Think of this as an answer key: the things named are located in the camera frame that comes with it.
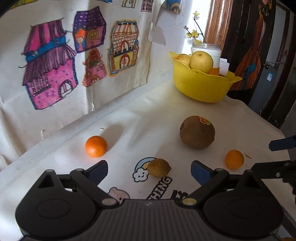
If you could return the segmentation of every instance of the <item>yellow plastic basket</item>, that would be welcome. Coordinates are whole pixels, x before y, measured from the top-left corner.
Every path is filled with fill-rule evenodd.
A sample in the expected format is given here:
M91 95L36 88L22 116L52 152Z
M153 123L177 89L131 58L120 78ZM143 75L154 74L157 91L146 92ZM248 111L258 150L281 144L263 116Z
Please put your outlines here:
M189 68L175 58L178 54L170 52L173 60L173 79L177 89L184 95L198 101L215 103L224 98L230 87L241 77L228 71L225 77L205 74Z

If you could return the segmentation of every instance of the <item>white table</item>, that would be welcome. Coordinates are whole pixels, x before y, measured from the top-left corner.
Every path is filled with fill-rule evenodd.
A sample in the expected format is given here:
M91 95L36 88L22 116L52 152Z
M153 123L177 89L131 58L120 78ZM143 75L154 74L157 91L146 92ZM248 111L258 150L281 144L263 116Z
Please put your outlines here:
M109 173L100 188L108 192L116 187L126 191L131 198L145 199L159 180L148 176L144 182L135 182L135 167L146 157L163 158L172 168L168 174L172 182L162 198L170 198L174 189L191 193L199 187L190 175L193 160L199 160L212 169L221 167L230 173L242 174L256 162L289 159L286 150L271 152L268 149L270 141L284 138L281 131L244 103L228 97L215 104L201 103L181 94L172 81L157 86L109 114L92 115L96 121L90 126L76 133L85 125L81 120L76 122L67 131L61 130L56 134L60 136L59 142L54 138L45 140L46 145L41 142L0 173L1 241L21 238L14 219L16 206L46 169L65 174L75 168L87 169L104 159L108 162ZM185 146L179 137L181 123L191 115L200 115L215 127L215 141L204 150ZM109 144L109 151L102 158L90 158L84 151L85 141L93 135L102 135ZM251 157L245 157L244 165L236 171L229 170L224 164L225 155L232 149ZM34 152L40 150L46 151L35 156ZM281 179L264 182L296 219L295 197L289 184Z

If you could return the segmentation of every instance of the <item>apple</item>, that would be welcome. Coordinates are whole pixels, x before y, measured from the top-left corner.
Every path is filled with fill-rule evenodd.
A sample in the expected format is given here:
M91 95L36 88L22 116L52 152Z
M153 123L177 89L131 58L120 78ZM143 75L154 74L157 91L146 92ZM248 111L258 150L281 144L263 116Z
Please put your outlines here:
M189 55L182 53L182 54L179 54L176 59L189 67L189 62L190 62L190 56Z
M189 67L208 74L213 68L214 62L211 55L204 51L196 51L190 57Z

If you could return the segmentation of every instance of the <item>smiling cloud print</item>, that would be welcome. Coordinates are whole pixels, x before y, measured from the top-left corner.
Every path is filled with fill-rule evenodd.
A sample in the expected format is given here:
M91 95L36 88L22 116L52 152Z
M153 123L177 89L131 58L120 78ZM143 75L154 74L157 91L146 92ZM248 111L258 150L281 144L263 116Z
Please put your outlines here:
M155 157L147 157L144 158L142 160L140 160L136 167L135 167L135 171L133 173L133 178L135 180L135 182L144 182L147 180L148 178L148 171L147 171L147 166L149 164L149 162L151 162L153 159L155 159Z

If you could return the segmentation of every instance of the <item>small kiwi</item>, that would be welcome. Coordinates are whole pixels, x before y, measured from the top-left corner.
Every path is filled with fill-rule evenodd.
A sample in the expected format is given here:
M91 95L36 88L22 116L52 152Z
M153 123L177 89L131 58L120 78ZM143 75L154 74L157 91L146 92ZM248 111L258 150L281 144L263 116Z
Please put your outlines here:
M187 146L204 149L215 140L215 128L205 118L190 116L181 124L180 137Z
M156 158L149 162L147 171L151 176L162 178L168 175L170 171L170 165L166 160Z

